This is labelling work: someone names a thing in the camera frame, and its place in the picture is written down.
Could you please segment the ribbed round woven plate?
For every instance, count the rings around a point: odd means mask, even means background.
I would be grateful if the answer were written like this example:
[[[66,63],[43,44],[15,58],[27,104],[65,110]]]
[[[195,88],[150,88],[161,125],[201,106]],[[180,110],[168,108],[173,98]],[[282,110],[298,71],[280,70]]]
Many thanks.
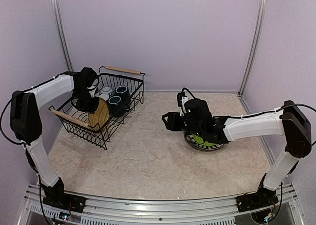
[[[109,115],[109,109],[106,101],[99,98],[99,105],[94,114],[88,114],[89,127],[94,131],[100,130],[101,127],[108,121]]]

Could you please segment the dark green mug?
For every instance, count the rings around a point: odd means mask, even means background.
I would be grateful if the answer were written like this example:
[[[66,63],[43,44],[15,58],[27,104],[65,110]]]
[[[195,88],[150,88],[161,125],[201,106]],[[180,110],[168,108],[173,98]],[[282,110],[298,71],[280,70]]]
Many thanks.
[[[113,96],[108,100],[108,109],[109,113],[116,118],[130,111],[129,105],[124,105],[120,96]]]

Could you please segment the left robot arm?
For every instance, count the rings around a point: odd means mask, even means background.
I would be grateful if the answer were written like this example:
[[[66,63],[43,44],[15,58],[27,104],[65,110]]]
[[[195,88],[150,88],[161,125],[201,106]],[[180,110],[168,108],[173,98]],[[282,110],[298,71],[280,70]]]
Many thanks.
[[[80,72],[66,71],[29,89],[13,92],[6,104],[10,108],[10,128],[17,140],[14,141],[7,135],[4,137],[15,145],[23,146],[28,163],[37,174],[46,199],[60,208],[67,207],[70,200],[64,192],[62,179],[52,167],[46,153],[39,110],[61,95],[72,93],[80,111],[94,113],[99,99],[91,92],[95,89],[93,84],[97,79],[97,73],[90,67],[84,67]]]

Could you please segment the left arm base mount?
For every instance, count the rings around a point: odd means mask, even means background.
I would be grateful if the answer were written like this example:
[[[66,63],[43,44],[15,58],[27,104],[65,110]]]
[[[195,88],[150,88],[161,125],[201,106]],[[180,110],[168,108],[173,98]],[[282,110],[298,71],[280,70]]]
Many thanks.
[[[43,203],[51,207],[55,207],[70,212],[83,213],[87,199],[83,196],[65,194],[62,202],[56,202],[48,197],[44,197]]]

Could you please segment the dark blue mug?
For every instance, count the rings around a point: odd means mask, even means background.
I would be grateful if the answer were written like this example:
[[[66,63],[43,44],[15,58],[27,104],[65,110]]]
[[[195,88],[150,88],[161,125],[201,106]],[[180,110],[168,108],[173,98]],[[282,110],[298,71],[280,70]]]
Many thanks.
[[[130,102],[131,102],[131,97],[130,97],[130,92],[129,92],[129,89],[127,86],[118,86],[116,89],[115,89],[115,92],[116,92],[116,95],[117,96],[120,96],[121,99],[122,99],[122,102],[125,104],[125,105],[129,105]]]

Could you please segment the green plastic plate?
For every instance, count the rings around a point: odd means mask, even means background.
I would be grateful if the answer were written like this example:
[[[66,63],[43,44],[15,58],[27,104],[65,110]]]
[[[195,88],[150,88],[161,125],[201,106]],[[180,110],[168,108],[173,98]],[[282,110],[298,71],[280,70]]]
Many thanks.
[[[212,146],[216,145],[214,143],[210,143],[208,141],[205,141],[202,137],[197,136],[197,135],[193,135],[192,138],[193,138],[194,143],[198,144],[201,147],[212,147]]]

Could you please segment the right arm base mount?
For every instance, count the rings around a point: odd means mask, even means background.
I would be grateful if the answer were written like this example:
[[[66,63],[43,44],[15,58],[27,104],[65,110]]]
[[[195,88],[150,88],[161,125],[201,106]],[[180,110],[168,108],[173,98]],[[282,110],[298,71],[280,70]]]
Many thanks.
[[[275,193],[260,194],[257,192],[237,196],[235,200],[240,213],[271,206],[279,202],[279,199]]]

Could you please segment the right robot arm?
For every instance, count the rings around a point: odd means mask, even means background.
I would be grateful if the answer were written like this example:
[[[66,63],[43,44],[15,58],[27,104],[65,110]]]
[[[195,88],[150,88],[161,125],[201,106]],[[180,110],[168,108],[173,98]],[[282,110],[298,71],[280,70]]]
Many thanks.
[[[166,128],[183,132],[195,149],[210,151],[232,141],[266,135],[284,135],[286,146],[271,169],[262,177],[258,189],[236,197],[238,210],[248,211],[278,203],[277,188],[312,150],[311,124],[291,100],[273,110],[245,116],[212,116],[208,104],[199,98],[183,97],[180,112],[162,116]]]

